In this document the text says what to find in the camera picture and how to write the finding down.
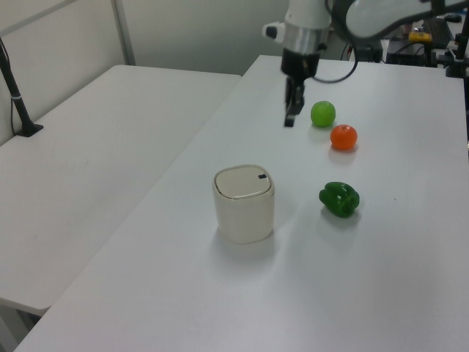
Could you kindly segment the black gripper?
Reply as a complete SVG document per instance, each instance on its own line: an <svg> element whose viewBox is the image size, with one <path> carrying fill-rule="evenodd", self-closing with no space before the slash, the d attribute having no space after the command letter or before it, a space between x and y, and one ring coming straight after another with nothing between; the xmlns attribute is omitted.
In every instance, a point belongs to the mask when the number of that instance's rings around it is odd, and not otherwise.
<svg viewBox="0 0 469 352"><path fill-rule="evenodd" d="M316 76L320 54L299 54L284 49L281 59L281 71L287 75L285 92L284 126L292 128L295 117L304 107L304 83L297 86L295 80L306 80Z"/></svg>

